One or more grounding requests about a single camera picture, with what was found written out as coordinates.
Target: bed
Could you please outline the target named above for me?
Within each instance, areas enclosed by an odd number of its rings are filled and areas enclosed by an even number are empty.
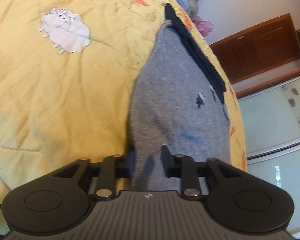
[[[235,93],[175,0],[0,0],[0,203],[76,159],[125,153],[130,97],[167,3],[226,84],[231,163],[246,170]],[[0,211],[0,234],[8,231]]]

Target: sheep applique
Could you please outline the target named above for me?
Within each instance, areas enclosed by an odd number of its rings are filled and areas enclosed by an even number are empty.
[[[42,16],[39,32],[49,38],[53,48],[60,46],[58,54],[82,52],[90,43],[90,29],[85,25],[79,14],[68,9],[53,7],[48,14]]]

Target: gray garment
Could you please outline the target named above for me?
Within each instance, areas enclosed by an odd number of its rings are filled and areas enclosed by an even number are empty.
[[[168,20],[160,28],[132,95],[129,125],[137,156],[132,180],[136,190],[180,189],[180,179],[164,176],[163,144],[173,155],[230,163],[226,108],[170,26]],[[200,184],[207,194],[204,178]]]

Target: yellow fabric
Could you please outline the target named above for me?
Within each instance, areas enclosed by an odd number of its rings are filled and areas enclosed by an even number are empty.
[[[123,154],[134,81],[175,0],[0,0],[0,202],[7,192],[78,158]],[[83,52],[57,54],[37,29],[57,7],[90,28]],[[191,33],[226,82],[231,160],[245,168],[239,104],[210,47]],[[0,212],[0,234],[8,232]]]

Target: brown door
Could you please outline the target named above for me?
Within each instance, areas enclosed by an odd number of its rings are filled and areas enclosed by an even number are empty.
[[[300,58],[290,14],[231,35],[211,48],[231,83]]]

